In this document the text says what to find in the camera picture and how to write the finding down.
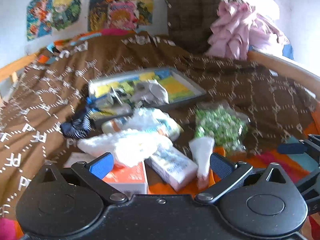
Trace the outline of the white lace sock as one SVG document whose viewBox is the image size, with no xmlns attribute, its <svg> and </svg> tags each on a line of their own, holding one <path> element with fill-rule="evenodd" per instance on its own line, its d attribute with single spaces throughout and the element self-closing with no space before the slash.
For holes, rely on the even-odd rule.
<svg viewBox="0 0 320 240">
<path fill-rule="evenodd" d="M 197 169 L 197 187 L 202 190 L 209 184 L 210 156 L 213 153 L 215 145 L 214 138 L 199 137 L 189 142 L 189 148 L 193 160 L 198 165 Z"/>
</svg>

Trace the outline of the white fluffy cloth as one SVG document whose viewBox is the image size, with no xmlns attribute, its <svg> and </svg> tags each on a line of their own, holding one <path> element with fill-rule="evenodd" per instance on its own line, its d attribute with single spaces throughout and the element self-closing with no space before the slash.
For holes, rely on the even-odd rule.
<svg viewBox="0 0 320 240">
<path fill-rule="evenodd" d="M 111 153 L 117 166 L 134 167 L 151 157 L 159 149 L 168 149 L 172 141 L 157 132 L 127 129 L 114 134 L 102 134 L 80 139 L 77 147 L 94 157 Z"/>
</svg>

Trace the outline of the navy striped sock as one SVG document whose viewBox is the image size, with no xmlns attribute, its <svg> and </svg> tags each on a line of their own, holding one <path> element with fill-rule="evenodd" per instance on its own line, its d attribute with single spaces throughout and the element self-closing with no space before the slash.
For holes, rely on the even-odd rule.
<svg viewBox="0 0 320 240">
<path fill-rule="evenodd" d="M 84 139 L 91 131 L 90 114 L 92 109 L 88 106 L 76 112 L 70 121 L 60 125 L 61 132 L 65 138 Z"/>
</svg>

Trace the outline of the colourful patterned towel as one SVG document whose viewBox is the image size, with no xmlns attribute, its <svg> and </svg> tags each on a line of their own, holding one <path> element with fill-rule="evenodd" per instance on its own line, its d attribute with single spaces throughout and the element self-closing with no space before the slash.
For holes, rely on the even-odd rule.
<svg viewBox="0 0 320 240">
<path fill-rule="evenodd" d="M 168 137 L 171 141 L 178 139 L 183 128 L 168 113 L 157 108 L 139 108 L 131 116 L 123 116 L 106 121 L 101 125 L 105 134 L 116 133 L 127 129 L 154 133 Z"/>
</svg>

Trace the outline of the orange silicone cup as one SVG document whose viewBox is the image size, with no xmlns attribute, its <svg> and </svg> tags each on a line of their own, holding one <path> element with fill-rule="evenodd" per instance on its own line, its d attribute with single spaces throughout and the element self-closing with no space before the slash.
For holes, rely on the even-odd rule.
<svg viewBox="0 0 320 240">
<path fill-rule="evenodd" d="M 225 149 L 221 146 L 215 146 L 213 153 L 217 153 L 223 157 L 226 156 Z M 213 159 L 210 158 L 210 171 L 209 171 L 209 185 L 210 186 L 218 183 L 221 180 L 220 177 L 213 171 L 213 169 L 212 169 L 213 166 L 214 166 Z"/>
</svg>

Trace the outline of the grey drawstring pouch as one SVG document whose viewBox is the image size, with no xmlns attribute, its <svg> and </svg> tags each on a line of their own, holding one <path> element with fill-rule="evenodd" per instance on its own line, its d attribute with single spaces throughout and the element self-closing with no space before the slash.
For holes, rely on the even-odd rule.
<svg viewBox="0 0 320 240">
<path fill-rule="evenodd" d="M 157 80 L 141 81 L 135 85 L 130 101 L 144 101 L 151 105 L 164 105 L 169 103 L 169 94 Z"/>
</svg>

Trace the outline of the colourful striped bedsheet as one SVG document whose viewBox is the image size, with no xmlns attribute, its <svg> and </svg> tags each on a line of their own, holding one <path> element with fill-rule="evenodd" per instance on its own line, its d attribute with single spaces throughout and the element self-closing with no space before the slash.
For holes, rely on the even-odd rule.
<svg viewBox="0 0 320 240">
<path fill-rule="evenodd" d="M 26 156 L 24 157 L 24 153 L 22 152 L 22 146 L 18 146 L 17 153 L 11 153 L 10 150 L 1 150 L 1 168 L 6 168 L 8 175 L 1 175 L 1 239 L 20 239 L 23 236 L 23 232 L 15 220 L 15 211 L 13 209 L 15 201 L 11 200 L 4 200 L 3 197 L 11 197 L 11 195 L 15 198 L 15 193 L 18 194 L 18 197 L 21 193 L 18 191 L 23 192 L 24 188 L 28 186 L 29 181 L 28 179 L 32 179 L 34 174 L 31 174 L 31 171 L 35 172 L 39 169 L 39 165 L 41 164 L 39 161 L 44 161 L 45 157 L 41 157 L 42 150 L 39 150 L 40 153 L 36 153 L 36 157 L 40 157 L 40 160 L 36 160 L 36 166 L 33 170 L 27 171 L 27 168 L 22 168 L 23 171 L 27 171 L 27 176 L 25 175 L 22 179 L 23 183 L 26 185 L 22 185 L 22 190 L 18 189 L 19 181 L 21 178 L 20 172 L 18 168 L 23 166 L 23 160 L 27 160 Z M 310 164 L 313 162 L 312 159 L 308 159 L 308 156 L 301 155 L 303 160 L 306 160 L 307 163 L 303 168 L 299 163 L 295 162 L 291 157 L 288 157 L 284 154 L 279 154 L 276 150 L 267 151 L 262 155 L 254 155 L 246 159 L 249 161 L 251 165 L 254 167 L 265 168 L 269 163 L 276 162 L 279 163 L 283 169 L 287 172 L 290 178 L 297 182 L 298 180 L 302 179 L 306 175 L 309 174 L 311 170 L 313 171 L 317 166 L 316 164 Z M 15 159 L 18 159 L 17 166 L 14 166 Z M 176 194 L 171 186 L 166 184 L 153 170 L 147 167 L 148 172 L 148 193 L 151 194 Z M 213 185 L 220 181 L 217 175 L 210 172 L 210 179 L 209 185 Z M 180 194 L 195 194 L 198 192 L 198 188 L 195 182 L 188 184 L 185 188 L 183 188 L 178 193 Z M 319 213 L 315 213 L 309 216 L 306 220 L 306 223 L 303 225 L 302 234 L 307 239 L 319 239 Z"/>
</svg>

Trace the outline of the orange and white box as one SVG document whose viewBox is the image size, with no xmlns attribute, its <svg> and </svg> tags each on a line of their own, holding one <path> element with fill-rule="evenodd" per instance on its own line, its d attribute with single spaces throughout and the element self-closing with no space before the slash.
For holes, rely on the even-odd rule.
<svg viewBox="0 0 320 240">
<path fill-rule="evenodd" d="M 140 162 L 134 167 L 116 166 L 103 179 L 118 191 L 131 198 L 133 194 L 148 193 L 148 179 L 145 164 Z"/>
</svg>

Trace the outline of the white blue small box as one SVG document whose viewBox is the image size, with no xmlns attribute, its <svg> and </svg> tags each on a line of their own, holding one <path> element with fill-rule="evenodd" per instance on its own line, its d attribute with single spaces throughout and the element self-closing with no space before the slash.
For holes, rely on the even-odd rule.
<svg viewBox="0 0 320 240">
<path fill-rule="evenodd" d="M 198 165 L 174 147 L 159 148 L 145 162 L 175 191 L 180 191 L 195 177 Z"/>
</svg>

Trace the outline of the brown PF patterned blanket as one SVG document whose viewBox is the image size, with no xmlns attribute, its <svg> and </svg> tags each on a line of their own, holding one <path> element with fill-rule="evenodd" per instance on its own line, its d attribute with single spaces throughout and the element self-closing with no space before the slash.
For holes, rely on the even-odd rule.
<svg viewBox="0 0 320 240">
<path fill-rule="evenodd" d="M 36 172 L 50 160 L 62 166 L 76 143 L 60 124 L 83 109 L 87 84 L 96 77 L 171 67 L 195 81 L 207 99 L 226 100 L 251 123 L 250 153 L 273 150 L 290 137 L 319 133 L 319 103 L 295 80 L 273 76 L 253 61 L 193 55 L 164 36 L 146 32 L 90 38 L 67 47 L 50 65 L 33 62 L 1 107 L 1 217 L 15 206 Z"/>
</svg>

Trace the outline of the grey tray with drawing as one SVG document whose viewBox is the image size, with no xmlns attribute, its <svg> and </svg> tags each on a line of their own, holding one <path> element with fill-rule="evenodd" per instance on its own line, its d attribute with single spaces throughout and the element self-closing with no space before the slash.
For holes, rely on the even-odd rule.
<svg viewBox="0 0 320 240">
<path fill-rule="evenodd" d="M 162 67 L 91 80 L 87 104 L 95 111 L 120 115 L 140 107 L 167 110 L 206 94 L 205 89 L 178 70 Z"/>
</svg>

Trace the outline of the blond boy drawing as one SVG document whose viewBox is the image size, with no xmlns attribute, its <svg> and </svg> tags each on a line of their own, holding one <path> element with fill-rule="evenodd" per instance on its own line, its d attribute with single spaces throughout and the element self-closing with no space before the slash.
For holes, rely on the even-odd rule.
<svg viewBox="0 0 320 240">
<path fill-rule="evenodd" d="M 79 20 L 82 0 L 52 0 L 52 28 L 62 31 Z"/>
</svg>

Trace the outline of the brown quilted jacket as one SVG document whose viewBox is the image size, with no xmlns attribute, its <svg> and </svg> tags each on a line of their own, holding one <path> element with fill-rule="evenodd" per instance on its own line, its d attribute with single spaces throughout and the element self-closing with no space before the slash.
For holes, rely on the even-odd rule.
<svg viewBox="0 0 320 240">
<path fill-rule="evenodd" d="M 210 26 L 219 17 L 221 2 L 242 0 L 165 0 L 167 3 L 168 33 L 171 39 L 192 54 L 203 54 L 212 34 Z"/>
</svg>

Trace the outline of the orange hair girl drawing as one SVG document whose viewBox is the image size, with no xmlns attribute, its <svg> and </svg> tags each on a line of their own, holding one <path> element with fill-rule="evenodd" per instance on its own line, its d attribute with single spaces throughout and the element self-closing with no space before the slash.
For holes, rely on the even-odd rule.
<svg viewBox="0 0 320 240">
<path fill-rule="evenodd" d="M 27 41 L 52 33 L 52 0 L 32 0 L 27 6 Z"/>
</svg>

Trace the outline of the wooden bed rail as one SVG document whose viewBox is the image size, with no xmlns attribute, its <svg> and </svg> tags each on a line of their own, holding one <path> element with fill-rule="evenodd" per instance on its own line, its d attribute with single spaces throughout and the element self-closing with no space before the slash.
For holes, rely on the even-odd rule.
<svg viewBox="0 0 320 240">
<path fill-rule="evenodd" d="M 319 77 L 303 69 L 295 61 L 283 56 L 276 57 L 255 50 L 249 51 L 247 53 L 247 58 L 250 61 L 255 61 L 258 64 L 264 65 L 269 70 L 272 70 L 281 76 L 294 79 L 314 94 L 315 98 L 319 101 Z"/>
</svg>

